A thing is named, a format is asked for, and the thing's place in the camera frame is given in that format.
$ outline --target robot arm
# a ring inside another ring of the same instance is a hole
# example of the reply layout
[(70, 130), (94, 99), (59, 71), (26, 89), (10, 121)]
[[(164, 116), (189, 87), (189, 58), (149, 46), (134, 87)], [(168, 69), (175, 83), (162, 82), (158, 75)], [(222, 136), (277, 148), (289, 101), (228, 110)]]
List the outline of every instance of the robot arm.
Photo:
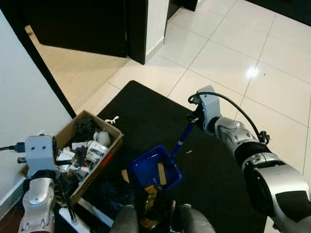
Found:
[(228, 146), (242, 170), (254, 209), (269, 216), (280, 232), (310, 233), (311, 197), (302, 175), (259, 142), (243, 123), (222, 117), (217, 96), (200, 92), (214, 90), (208, 86), (190, 98), (198, 104), (192, 120)]

